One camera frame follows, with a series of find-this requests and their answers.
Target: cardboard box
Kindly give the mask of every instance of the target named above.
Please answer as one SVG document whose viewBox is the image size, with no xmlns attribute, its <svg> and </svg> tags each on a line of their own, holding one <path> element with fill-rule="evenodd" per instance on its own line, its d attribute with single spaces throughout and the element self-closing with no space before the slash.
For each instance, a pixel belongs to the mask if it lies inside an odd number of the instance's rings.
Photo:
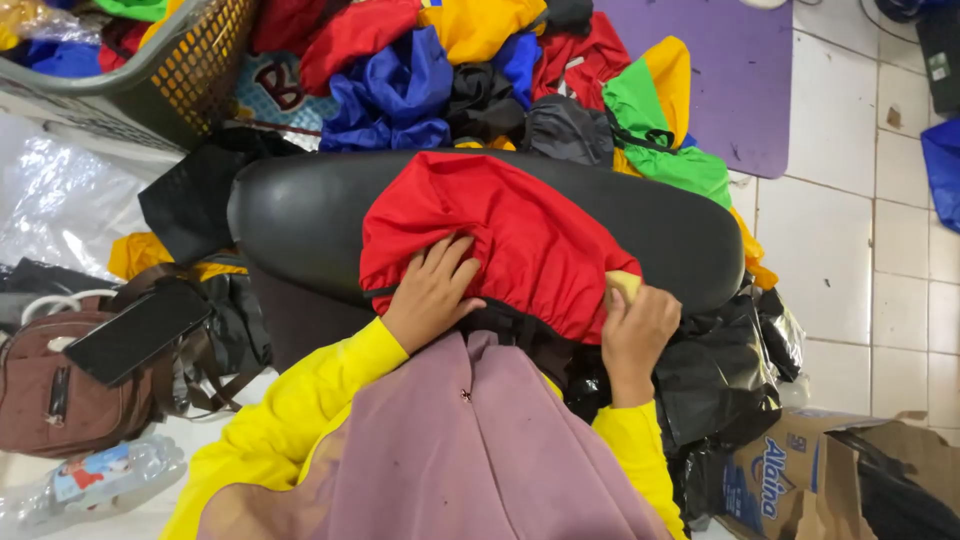
<svg viewBox="0 0 960 540">
<path fill-rule="evenodd" d="M 960 449 L 936 432 L 897 420 L 787 408 L 729 459 L 727 515 L 720 521 L 750 540 L 876 539 L 860 512 L 857 452 L 828 435 L 841 430 L 912 465 L 910 479 L 954 512 L 960 509 Z"/>
</svg>

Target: hand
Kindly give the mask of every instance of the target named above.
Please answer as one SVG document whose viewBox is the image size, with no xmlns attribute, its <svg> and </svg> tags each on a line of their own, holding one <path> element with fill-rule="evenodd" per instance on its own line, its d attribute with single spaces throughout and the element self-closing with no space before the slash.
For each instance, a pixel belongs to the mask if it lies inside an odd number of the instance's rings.
<svg viewBox="0 0 960 540">
<path fill-rule="evenodd" d="M 471 311 L 486 307 L 479 298 L 463 300 L 464 291 L 480 270 L 480 261 L 460 259 L 473 243 L 453 234 L 437 242 L 429 253 L 419 250 L 410 259 L 390 308 L 380 318 L 396 342 L 411 355 L 450 330 Z"/>
<path fill-rule="evenodd" d="M 610 376 L 613 408 L 629 408 L 654 399 L 654 366 L 680 325 L 681 304 L 672 294 L 641 285 L 632 306 L 609 288 L 607 322 L 601 349 Z"/>
</svg>

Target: bottle label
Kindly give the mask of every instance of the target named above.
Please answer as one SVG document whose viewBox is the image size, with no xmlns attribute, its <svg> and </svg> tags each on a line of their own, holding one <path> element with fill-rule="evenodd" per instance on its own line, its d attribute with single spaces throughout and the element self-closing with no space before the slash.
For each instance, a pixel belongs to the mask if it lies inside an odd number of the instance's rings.
<svg viewBox="0 0 960 540">
<path fill-rule="evenodd" d="M 54 497 L 66 501 L 91 487 L 103 487 L 122 478 L 131 470 L 127 443 L 98 454 L 69 459 L 54 473 Z"/>
</svg>

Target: green fabric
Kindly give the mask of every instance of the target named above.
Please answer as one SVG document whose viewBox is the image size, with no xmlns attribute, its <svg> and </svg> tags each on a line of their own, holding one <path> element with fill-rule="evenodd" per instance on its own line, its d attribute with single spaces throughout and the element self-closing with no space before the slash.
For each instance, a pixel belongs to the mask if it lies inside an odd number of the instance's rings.
<svg viewBox="0 0 960 540">
<path fill-rule="evenodd" d="M 651 130 L 670 130 L 660 110 L 653 77 L 643 58 L 604 85 L 603 100 L 620 128 L 629 135 L 647 140 L 647 132 Z M 678 150 L 676 155 L 645 148 L 617 136 L 617 130 L 614 130 L 614 136 L 617 144 L 622 145 L 624 155 L 644 177 L 703 195 L 724 209 L 730 209 L 727 165 L 720 158 L 695 147 Z M 659 146 L 668 144 L 666 135 L 652 138 Z"/>
<path fill-rule="evenodd" d="M 167 11 L 167 0 L 94 0 L 111 15 L 158 22 Z"/>
</svg>

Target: backpack zipper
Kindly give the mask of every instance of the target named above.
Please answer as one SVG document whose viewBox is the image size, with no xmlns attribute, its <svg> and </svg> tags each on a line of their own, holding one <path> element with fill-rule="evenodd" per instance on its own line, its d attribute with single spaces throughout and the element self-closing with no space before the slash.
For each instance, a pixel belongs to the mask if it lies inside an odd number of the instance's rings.
<svg viewBox="0 0 960 540">
<path fill-rule="evenodd" d="M 50 406 L 44 420 L 54 428 L 63 427 L 66 417 L 66 397 L 70 389 L 70 368 L 59 367 L 54 372 L 53 385 L 50 388 Z"/>
</svg>

